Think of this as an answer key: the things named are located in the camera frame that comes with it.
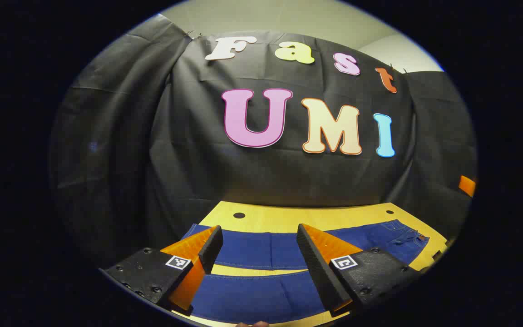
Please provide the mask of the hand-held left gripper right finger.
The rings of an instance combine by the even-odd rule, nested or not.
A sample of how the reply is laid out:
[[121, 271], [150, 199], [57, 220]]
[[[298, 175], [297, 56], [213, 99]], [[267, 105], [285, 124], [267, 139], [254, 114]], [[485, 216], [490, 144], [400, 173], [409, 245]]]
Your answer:
[[297, 245], [333, 317], [361, 314], [395, 296], [422, 275], [380, 247], [363, 250], [313, 226], [297, 226]]

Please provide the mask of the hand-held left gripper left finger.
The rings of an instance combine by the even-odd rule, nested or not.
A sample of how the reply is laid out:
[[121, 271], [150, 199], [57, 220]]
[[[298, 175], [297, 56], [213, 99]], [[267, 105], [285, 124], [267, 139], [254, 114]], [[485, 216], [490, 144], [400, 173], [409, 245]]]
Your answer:
[[142, 248], [103, 272], [156, 306], [190, 315], [222, 245], [222, 228], [212, 226], [161, 250]]

